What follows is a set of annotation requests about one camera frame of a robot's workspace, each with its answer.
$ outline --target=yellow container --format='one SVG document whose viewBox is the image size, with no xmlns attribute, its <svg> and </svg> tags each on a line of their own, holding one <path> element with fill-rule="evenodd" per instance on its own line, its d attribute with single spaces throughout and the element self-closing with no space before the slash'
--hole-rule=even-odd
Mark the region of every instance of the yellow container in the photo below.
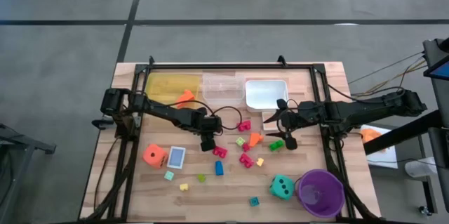
<svg viewBox="0 0 449 224">
<path fill-rule="evenodd" d="M 150 73 L 145 86 L 145 93 L 152 100 L 163 104 L 176 103 L 176 100 L 190 90 L 198 98 L 201 75 Z M 195 103 L 186 104 L 185 107 L 196 107 Z"/>
</svg>

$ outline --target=white container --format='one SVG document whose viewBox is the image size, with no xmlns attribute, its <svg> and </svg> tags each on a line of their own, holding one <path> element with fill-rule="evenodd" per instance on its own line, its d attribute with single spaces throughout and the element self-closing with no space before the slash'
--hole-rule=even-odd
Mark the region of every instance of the white container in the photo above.
<svg viewBox="0 0 449 224">
<path fill-rule="evenodd" d="M 406 164 L 406 172 L 412 178 L 437 174 L 434 157 L 427 157 Z"/>
<path fill-rule="evenodd" d="M 246 82 L 246 106 L 249 112 L 278 109 L 277 100 L 288 100 L 287 83 L 284 80 L 250 80 Z"/>
<path fill-rule="evenodd" d="M 229 76 L 224 74 L 203 75 L 203 98 L 208 105 L 238 105 L 243 102 L 245 77 L 240 74 Z"/>
</svg>

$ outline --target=orange dice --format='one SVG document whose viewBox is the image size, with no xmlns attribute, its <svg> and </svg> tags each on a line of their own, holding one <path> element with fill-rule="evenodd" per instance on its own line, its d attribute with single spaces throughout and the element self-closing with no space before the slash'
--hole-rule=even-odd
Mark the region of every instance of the orange dice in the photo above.
<svg viewBox="0 0 449 224">
<path fill-rule="evenodd" d="M 264 140 L 264 136 L 259 133 L 251 133 L 250 135 L 250 147 L 254 147 L 256 144 L 261 143 Z"/>
<path fill-rule="evenodd" d="M 178 100 L 176 100 L 176 102 L 182 102 L 182 101 L 188 101 L 188 100 L 194 100 L 195 99 L 195 95 L 190 91 L 190 90 L 184 90 L 184 94 L 182 94 Z M 181 108 L 184 107 L 187 103 L 180 103 L 177 104 L 176 107 L 177 108 Z"/>
<path fill-rule="evenodd" d="M 159 147 L 156 144 L 151 144 L 143 153 L 143 159 L 155 169 L 160 169 L 162 168 L 162 165 L 167 162 L 168 154 L 162 147 Z"/>
</svg>

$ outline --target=gray floor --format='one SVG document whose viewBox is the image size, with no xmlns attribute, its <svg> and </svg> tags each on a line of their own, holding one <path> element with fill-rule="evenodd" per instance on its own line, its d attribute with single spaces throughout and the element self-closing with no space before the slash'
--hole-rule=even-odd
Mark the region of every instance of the gray floor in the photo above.
<svg viewBox="0 0 449 224">
<path fill-rule="evenodd" d="M 123 20 L 132 0 L 0 0 L 0 20 Z M 140 0 L 137 19 L 437 19 L 449 0 Z M 58 145 L 36 154 L 14 223 L 75 220 L 98 131 L 90 121 L 110 85 L 125 27 L 0 26 L 0 121 Z M 126 62 L 344 62 L 348 80 L 422 50 L 425 39 L 447 37 L 449 25 L 134 27 Z M 365 91 L 404 70 L 415 58 L 351 85 Z M 404 87 L 436 108 L 430 81 L 415 72 Z M 409 118 L 381 122 L 400 126 Z M 434 180 L 440 195 L 438 181 Z M 444 223 L 449 214 L 421 217 L 418 182 L 374 177 L 382 215 L 390 220 Z"/>
</svg>

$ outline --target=wooden tabletop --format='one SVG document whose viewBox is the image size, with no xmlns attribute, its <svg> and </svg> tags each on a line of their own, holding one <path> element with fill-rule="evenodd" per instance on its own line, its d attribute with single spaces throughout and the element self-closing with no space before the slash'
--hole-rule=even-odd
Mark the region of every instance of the wooden tabletop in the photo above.
<svg viewBox="0 0 449 224">
<path fill-rule="evenodd" d="M 324 64 L 328 83 L 349 95 L 343 64 L 341 62 L 325 62 Z M 134 67 L 135 63 L 119 63 L 114 73 L 112 87 L 131 89 Z M 202 70 L 153 70 L 152 72 L 193 74 L 200 77 L 204 73 Z M 282 79 L 287 82 L 289 98 L 298 103 L 314 100 L 309 70 L 208 70 L 207 72 L 227 76 L 242 74 L 246 80 Z M 322 85 L 320 85 L 320 90 L 320 96 L 323 97 Z M 203 100 L 202 86 L 199 91 L 200 94 L 196 99 Z M 346 98 L 332 90 L 330 93 L 334 101 L 347 101 Z M 241 111 L 244 120 L 251 120 L 251 132 L 266 133 L 262 130 L 260 113 L 248 112 L 244 100 L 235 106 Z M 233 110 L 223 110 L 218 112 L 218 115 L 222 118 L 223 124 L 228 127 L 239 121 L 238 114 Z M 296 130 L 293 137 L 297 139 L 298 148 L 293 151 L 283 148 L 280 151 L 271 152 L 268 145 L 278 138 L 265 136 L 262 144 L 256 145 L 247 152 L 254 160 L 259 157 L 263 158 L 263 165 L 254 165 L 247 169 L 239 162 L 242 150 L 235 141 L 241 136 L 248 142 L 249 131 L 241 133 L 237 130 L 225 130 L 222 136 L 216 137 L 217 145 L 228 149 L 227 156 L 221 159 L 213 155 L 211 151 L 201 151 L 199 136 L 177 129 L 170 122 L 145 115 L 142 125 L 128 221 L 302 222 L 322 220 L 305 211 L 295 195 L 286 202 L 271 195 L 268 191 L 272 178 L 277 173 L 289 176 L 295 181 L 311 169 L 326 169 L 318 126 Z M 81 218 L 93 212 L 95 186 L 106 154 L 114 142 L 114 131 L 115 129 L 104 130 L 98 139 L 81 209 Z M 166 167 L 153 169 L 146 164 L 142 159 L 142 154 L 150 143 L 156 143 L 167 152 L 170 151 L 171 146 L 185 147 L 187 153 L 182 170 L 167 169 Z M 102 177 L 98 202 L 101 202 L 112 186 L 118 152 L 119 144 L 116 144 Z M 374 214 L 380 216 L 361 139 L 355 134 L 350 134 L 348 138 L 344 139 L 343 152 L 349 183 L 362 202 Z M 217 160 L 223 163 L 223 176 L 215 175 L 215 161 Z M 175 174 L 172 181 L 163 177 L 167 170 Z M 204 183 L 200 183 L 196 177 L 200 173 L 206 175 Z M 179 186 L 182 183 L 189 184 L 188 191 L 180 191 Z M 119 195 L 116 213 L 120 213 L 122 197 L 123 191 Z M 258 197 L 260 205 L 251 207 L 248 202 L 251 197 Z"/>
</svg>

